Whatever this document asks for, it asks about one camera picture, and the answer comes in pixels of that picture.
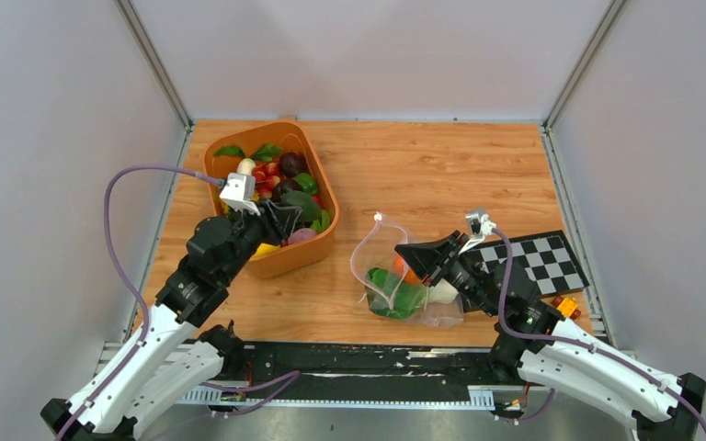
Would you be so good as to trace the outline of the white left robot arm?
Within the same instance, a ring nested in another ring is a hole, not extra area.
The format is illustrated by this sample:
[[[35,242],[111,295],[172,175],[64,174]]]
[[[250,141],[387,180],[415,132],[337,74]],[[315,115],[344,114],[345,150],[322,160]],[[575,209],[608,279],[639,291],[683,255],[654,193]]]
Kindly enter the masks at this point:
[[[210,328],[177,361],[164,362],[222,305],[257,248],[287,242],[300,215],[297,207],[265,200],[246,203],[237,221],[202,220],[137,333],[76,394],[41,410],[56,439],[137,440],[201,382],[237,378],[245,367],[244,343],[231,326]]]

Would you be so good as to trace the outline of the clear zip top bag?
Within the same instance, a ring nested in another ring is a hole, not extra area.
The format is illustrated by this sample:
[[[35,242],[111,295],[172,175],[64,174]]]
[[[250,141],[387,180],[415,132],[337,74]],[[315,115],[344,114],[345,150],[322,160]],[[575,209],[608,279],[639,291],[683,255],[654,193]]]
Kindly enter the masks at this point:
[[[442,281],[435,287],[422,284],[396,253],[399,244],[418,237],[394,218],[377,211],[370,232],[355,247],[350,270],[364,287],[362,299],[370,312],[398,322],[450,328],[464,321],[461,297]]]

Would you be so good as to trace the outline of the pale green cabbage toy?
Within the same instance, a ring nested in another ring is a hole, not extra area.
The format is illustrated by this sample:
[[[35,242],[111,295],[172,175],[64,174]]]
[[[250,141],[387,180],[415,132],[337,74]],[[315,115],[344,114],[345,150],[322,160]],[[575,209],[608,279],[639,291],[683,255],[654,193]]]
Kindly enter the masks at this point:
[[[437,285],[428,288],[427,302],[429,304],[451,304],[459,292],[448,281],[441,279]]]

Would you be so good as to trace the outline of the orange toy pumpkin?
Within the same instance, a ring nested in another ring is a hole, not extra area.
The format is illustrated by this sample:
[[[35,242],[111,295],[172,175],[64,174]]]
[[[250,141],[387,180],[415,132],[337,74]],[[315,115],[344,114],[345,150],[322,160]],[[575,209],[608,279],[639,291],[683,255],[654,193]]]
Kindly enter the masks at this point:
[[[393,260],[393,271],[397,276],[403,278],[404,283],[411,285],[421,285],[422,280],[416,275],[416,273],[408,266],[404,259],[400,255],[396,255]]]

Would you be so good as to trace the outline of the green avocado toy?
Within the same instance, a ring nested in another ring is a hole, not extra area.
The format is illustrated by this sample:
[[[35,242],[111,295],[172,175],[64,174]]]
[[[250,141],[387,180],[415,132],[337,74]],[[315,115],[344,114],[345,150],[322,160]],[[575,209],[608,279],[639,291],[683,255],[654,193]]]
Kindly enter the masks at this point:
[[[301,211],[299,215],[300,222],[313,222],[321,217],[322,209],[320,205],[307,193],[298,190],[286,192],[280,204],[285,207],[298,208]]]

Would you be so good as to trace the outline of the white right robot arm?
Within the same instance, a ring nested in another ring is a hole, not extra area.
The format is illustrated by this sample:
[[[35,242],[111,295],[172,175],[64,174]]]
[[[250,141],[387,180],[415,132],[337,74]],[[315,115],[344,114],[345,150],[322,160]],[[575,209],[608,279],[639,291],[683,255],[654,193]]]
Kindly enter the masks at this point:
[[[514,259],[486,273],[471,253],[471,237],[454,232],[430,243],[398,244],[395,252],[433,287],[449,283],[464,300],[497,318],[498,337],[488,370],[500,383],[520,378],[588,404],[633,430],[640,440],[706,437],[702,405],[706,381],[680,376],[637,361],[586,332],[551,304]]]

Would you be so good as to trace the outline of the green bok choy toy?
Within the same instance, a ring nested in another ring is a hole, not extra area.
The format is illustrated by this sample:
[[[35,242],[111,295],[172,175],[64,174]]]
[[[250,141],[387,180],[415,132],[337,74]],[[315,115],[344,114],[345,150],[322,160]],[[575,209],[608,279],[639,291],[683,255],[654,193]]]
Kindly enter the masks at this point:
[[[366,275],[366,301],[376,315],[407,320],[424,307],[428,288],[404,283],[393,271],[372,267]]]

